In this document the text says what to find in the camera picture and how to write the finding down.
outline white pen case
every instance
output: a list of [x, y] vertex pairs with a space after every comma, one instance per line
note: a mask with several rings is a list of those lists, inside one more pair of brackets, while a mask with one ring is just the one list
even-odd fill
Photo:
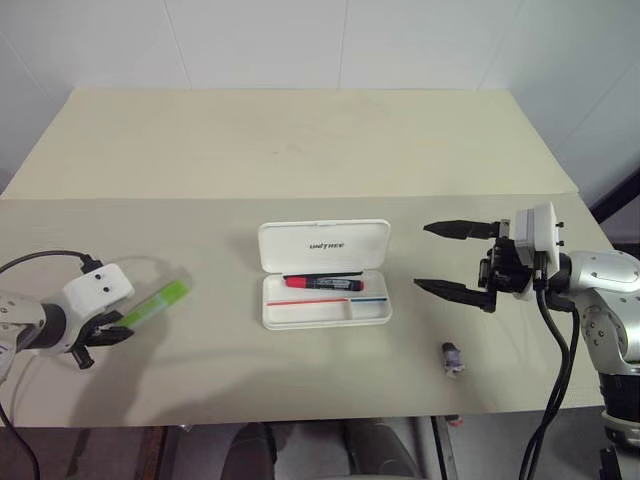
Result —
[[[385, 220], [265, 223], [258, 230], [262, 323], [270, 330], [377, 325], [391, 318], [383, 264], [391, 225]], [[361, 291], [292, 288], [285, 275], [341, 274], [361, 280]]]

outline white tile wall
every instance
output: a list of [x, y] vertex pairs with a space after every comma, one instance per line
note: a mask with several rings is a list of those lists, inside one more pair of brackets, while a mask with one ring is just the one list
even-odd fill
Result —
[[340, 86], [475, 89], [520, 0], [350, 0]]
[[510, 88], [588, 202], [640, 154], [639, 0], [2, 0], [0, 35], [5, 177], [74, 86]]
[[346, 0], [167, 0], [194, 88], [335, 88]]

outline red line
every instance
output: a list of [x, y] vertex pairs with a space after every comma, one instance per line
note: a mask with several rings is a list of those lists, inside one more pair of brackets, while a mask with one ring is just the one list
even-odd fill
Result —
[[336, 302], [348, 302], [347, 298], [328, 298], [326, 300], [297, 300], [293, 302], [268, 302], [267, 307], [275, 307], [279, 305], [301, 305], [309, 303], [336, 303]]

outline green highlighter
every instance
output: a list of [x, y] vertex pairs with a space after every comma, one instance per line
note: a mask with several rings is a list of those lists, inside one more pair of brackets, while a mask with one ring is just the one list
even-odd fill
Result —
[[175, 280], [137, 305], [125, 317], [118, 320], [115, 325], [135, 330], [149, 318], [164, 312], [170, 305], [176, 303], [187, 293], [189, 293], [189, 287], [184, 282]]

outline table surface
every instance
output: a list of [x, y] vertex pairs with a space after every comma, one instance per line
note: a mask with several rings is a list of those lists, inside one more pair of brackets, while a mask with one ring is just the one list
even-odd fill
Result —
[[3, 198], [576, 191], [506, 91], [78, 90]]
[[[473, 286], [489, 243], [422, 231], [445, 219], [491, 221], [553, 200], [567, 249], [610, 248], [577, 194], [251, 200], [4, 200], [2, 260], [66, 247], [115, 261], [138, 300], [181, 278], [190, 294], [126, 342], [70, 356], [18, 355], [0, 390], [19, 425], [110, 426], [499, 412], [544, 407], [559, 353], [533, 302], [500, 295], [495, 314], [448, 303], [414, 277]], [[380, 269], [386, 325], [269, 331], [261, 324], [257, 230], [266, 221], [384, 218], [392, 237]], [[0, 277], [0, 289], [44, 296], [77, 265], [41, 259]], [[555, 314], [568, 335], [570, 319]], [[444, 375], [440, 344], [467, 370]], [[601, 402], [579, 346], [564, 406]]]

